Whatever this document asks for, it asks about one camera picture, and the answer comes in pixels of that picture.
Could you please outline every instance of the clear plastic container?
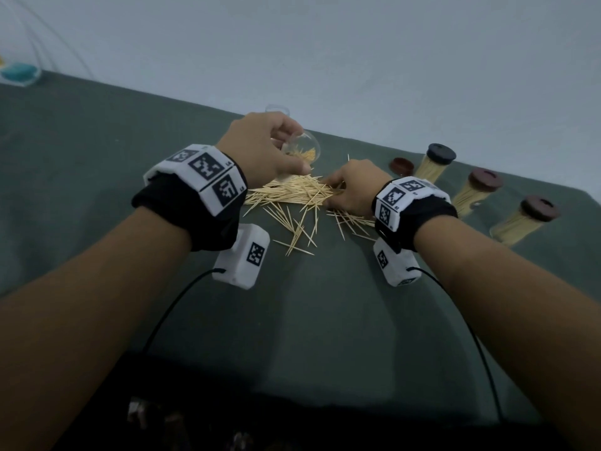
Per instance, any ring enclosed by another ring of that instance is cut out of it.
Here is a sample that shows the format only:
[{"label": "clear plastic container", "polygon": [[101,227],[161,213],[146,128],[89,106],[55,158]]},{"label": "clear plastic container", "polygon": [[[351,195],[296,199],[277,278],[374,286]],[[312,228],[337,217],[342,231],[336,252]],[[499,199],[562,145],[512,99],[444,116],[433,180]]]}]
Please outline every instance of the clear plastic container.
[{"label": "clear plastic container", "polygon": [[288,117],[290,117],[290,110],[286,106],[267,105],[267,106],[265,106],[265,112],[281,112],[281,113],[285,113]]},{"label": "clear plastic container", "polygon": [[298,156],[312,164],[319,158],[321,147],[315,136],[309,131],[305,131],[290,136],[288,142],[282,146],[282,152],[286,155]]}]

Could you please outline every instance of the black wristband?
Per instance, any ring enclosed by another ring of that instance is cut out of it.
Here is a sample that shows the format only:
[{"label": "black wristband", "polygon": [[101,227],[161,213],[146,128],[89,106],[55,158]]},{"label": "black wristband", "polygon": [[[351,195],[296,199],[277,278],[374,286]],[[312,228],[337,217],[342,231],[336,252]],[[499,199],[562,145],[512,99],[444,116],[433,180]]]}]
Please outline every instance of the black wristband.
[{"label": "black wristband", "polygon": [[231,248],[236,242],[240,208],[245,197],[246,191],[214,217],[198,192],[176,174],[157,174],[133,197],[131,204],[134,207],[143,205],[169,223],[187,230],[192,239],[192,251],[220,251]]},{"label": "black wristband", "polygon": [[[375,213],[375,211],[376,198],[372,201],[372,212]],[[378,219],[376,219],[375,229],[395,253],[400,253],[402,249],[417,251],[414,245],[414,237],[418,229],[428,220],[439,215],[449,215],[457,218],[457,210],[453,204],[447,203],[438,196],[428,196],[413,201],[401,212],[398,230],[396,232],[391,231]]]}]

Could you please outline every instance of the wall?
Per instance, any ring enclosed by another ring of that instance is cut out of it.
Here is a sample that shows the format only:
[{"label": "wall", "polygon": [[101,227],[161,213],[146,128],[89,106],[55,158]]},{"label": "wall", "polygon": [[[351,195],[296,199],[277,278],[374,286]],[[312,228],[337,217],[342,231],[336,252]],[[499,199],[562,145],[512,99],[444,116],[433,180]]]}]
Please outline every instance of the wall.
[{"label": "wall", "polygon": [[[57,35],[102,82],[240,113],[279,103],[310,130],[445,143],[601,200],[601,0],[19,1],[60,72],[90,77]],[[0,51],[32,60],[2,6]]]}]

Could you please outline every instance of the pile of toothpicks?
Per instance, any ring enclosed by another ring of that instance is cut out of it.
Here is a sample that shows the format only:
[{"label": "pile of toothpicks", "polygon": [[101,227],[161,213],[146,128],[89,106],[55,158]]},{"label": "pile of toothpicks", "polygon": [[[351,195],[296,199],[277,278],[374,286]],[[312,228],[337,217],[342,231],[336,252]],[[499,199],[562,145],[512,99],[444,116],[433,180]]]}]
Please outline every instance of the pile of toothpicks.
[{"label": "pile of toothpicks", "polygon": [[[314,237],[317,235],[317,223],[319,221],[317,211],[326,199],[339,192],[339,190],[332,189],[328,185],[320,183],[319,178],[311,175],[293,175],[288,181],[272,181],[262,188],[251,189],[244,202],[250,205],[251,208],[243,216],[246,216],[255,207],[261,206],[265,212],[292,233],[290,243],[274,240],[274,242],[288,247],[286,256],[289,256],[292,250],[314,255],[310,251],[303,250],[296,245],[299,239],[305,235],[308,239],[307,248],[311,244],[317,247],[317,244],[314,242]],[[287,205],[284,210],[282,204],[301,204],[302,208],[299,213],[302,212],[302,216],[300,216],[300,219],[293,218],[289,206]],[[304,221],[306,214],[311,212],[314,212],[315,218],[313,229],[309,234],[308,230],[305,229]],[[346,224],[353,235],[375,241],[364,228],[365,226],[374,227],[373,220],[351,215],[343,210],[328,210],[326,214],[335,217],[338,229],[344,240],[346,238],[342,231],[342,225]],[[364,235],[359,234],[355,229],[361,230]]]}]

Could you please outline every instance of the person's right arm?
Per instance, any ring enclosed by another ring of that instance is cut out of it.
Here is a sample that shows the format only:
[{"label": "person's right arm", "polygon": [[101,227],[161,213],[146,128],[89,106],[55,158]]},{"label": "person's right arm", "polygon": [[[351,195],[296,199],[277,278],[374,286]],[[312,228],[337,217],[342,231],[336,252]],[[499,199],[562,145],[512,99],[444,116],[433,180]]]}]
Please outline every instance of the person's right arm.
[{"label": "person's right arm", "polygon": [[[368,160],[326,179],[346,182],[327,205],[362,215],[391,177]],[[439,216],[414,244],[486,348],[580,449],[601,443],[601,306],[462,221]]]}]

